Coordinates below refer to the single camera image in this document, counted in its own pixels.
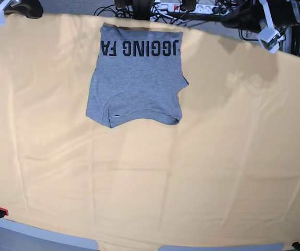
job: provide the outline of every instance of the power strip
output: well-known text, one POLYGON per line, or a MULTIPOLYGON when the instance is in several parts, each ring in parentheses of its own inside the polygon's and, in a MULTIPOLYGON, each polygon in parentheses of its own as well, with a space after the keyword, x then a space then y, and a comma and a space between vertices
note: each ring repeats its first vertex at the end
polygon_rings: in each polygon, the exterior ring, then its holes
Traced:
MULTIPOLYGON (((155 6, 158 10, 167 11, 167 14, 176 14, 176 13, 186 13, 186 10, 180 8, 180 3, 161 3, 159 0, 155 2, 155 6)), ((189 12, 189 15, 210 15, 214 14, 214 10, 218 9, 216 5, 207 5, 207 4, 197 4, 195 10, 189 12)), ((227 11, 218 13, 216 11, 215 15, 226 15, 227 11)))

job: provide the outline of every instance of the black metal stand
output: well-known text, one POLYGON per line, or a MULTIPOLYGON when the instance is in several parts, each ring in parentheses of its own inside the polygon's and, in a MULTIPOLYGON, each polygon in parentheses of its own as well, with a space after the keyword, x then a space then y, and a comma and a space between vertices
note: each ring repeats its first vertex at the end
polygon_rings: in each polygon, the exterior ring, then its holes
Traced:
POLYGON ((292 27, 291 54, 300 56, 300 26, 292 27))
POLYGON ((133 18, 138 20, 150 20, 151 8, 155 0, 133 0, 133 18))

